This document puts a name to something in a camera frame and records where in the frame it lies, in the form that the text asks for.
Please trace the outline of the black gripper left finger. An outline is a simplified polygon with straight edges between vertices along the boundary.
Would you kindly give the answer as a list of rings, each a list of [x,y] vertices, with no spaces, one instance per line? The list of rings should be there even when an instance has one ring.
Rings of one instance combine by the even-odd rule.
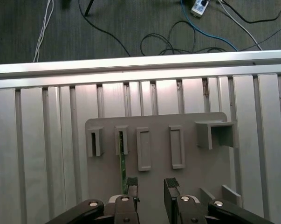
[[[107,204],[96,199],[85,200],[58,215],[49,224],[138,224],[138,178],[129,177],[126,195],[114,195]]]

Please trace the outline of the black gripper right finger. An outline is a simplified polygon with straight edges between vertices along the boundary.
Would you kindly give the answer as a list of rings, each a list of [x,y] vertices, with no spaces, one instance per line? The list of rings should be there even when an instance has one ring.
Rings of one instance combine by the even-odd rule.
[[[164,179],[164,205],[171,224],[271,224],[272,222],[229,201],[199,199],[179,192],[176,178]]]

